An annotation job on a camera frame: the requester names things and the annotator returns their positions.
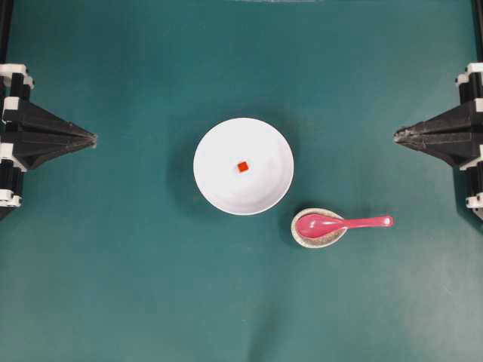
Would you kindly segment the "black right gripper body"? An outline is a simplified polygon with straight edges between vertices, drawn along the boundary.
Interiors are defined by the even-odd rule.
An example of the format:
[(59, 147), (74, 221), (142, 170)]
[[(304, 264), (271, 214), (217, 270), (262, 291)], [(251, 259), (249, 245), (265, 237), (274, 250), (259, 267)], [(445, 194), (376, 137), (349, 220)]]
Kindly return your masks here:
[(482, 209), (482, 62), (470, 63), (463, 74), (457, 76), (456, 86), (460, 92), (460, 103), (468, 103), (474, 110), (476, 121), (470, 127), (474, 136), (474, 155), (459, 166), (468, 182), (466, 207)]

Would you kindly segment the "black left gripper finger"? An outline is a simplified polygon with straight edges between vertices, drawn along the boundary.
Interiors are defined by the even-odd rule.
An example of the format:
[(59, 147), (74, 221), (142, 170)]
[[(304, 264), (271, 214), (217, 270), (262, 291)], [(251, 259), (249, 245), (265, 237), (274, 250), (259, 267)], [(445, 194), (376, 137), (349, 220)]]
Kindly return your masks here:
[(2, 120), (23, 128), (96, 140), (97, 135), (20, 98), (5, 98)]
[(25, 168), (37, 168), (60, 156), (95, 147), (97, 136), (13, 135), (11, 143), (12, 155)]

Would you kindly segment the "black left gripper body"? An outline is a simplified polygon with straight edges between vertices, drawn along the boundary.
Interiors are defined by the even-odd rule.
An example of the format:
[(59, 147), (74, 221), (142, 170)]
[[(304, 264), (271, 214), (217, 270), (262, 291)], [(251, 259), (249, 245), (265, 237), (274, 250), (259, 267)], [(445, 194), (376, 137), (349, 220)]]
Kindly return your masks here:
[(35, 82), (23, 64), (1, 64), (1, 209), (14, 209), (22, 204), (23, 178), (26, 167), (14, 156), (14, 142), (7, 133), (19, 126), (5, 120), (6, 111), (17, 111), (20, 99), (29, 100)]

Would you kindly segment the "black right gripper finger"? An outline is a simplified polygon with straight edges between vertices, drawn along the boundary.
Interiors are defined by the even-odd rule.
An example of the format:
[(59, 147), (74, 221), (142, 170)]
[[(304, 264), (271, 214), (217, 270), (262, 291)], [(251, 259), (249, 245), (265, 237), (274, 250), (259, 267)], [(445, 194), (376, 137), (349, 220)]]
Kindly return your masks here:
[(395, 143), (439, 158), (450, 166), (462, 166), (480, 156), (482, 135), (394, 136)]
[(427, 134), (460, 133), (482, 126), (482, 101), (470, 100), (427, 121), (403, 127), (394, 134), (394, 140)]

